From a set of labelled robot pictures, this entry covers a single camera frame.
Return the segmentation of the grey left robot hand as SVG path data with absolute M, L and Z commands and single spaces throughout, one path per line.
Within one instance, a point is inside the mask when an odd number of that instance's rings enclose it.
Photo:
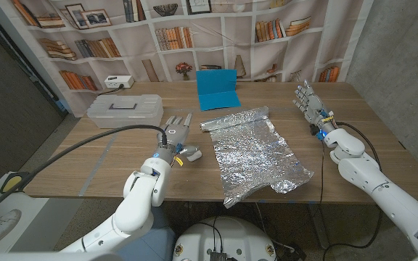
M 156 157 L 166 161 L 169 165 L 173 158 L 181 154 L 190 162 L 198 160 L 202 156 L 202 152 L 197 146 L 186 145 L 186 140 L 189 134 L 189 126 L 192 120 L 192 113 L 190 112 L 186 118 L 171 116 L 160 127 L 165 131 L 167 137 L 167 144 L 162 143 L 162 134 L 158 133 L 158 145 L 155 150 Z

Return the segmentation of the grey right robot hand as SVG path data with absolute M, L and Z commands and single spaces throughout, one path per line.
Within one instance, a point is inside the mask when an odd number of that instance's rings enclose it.
M 295 95 L 296 99 L 292 102 L 304 114 L 313 135 L 320 133 L 322 137 L 325 137 L 329 132 L 337 129 L 337 126 L 333 123 L 330 110 L 315 94 L 307 80 L 304 80 L 303 85 L 298 85 Z

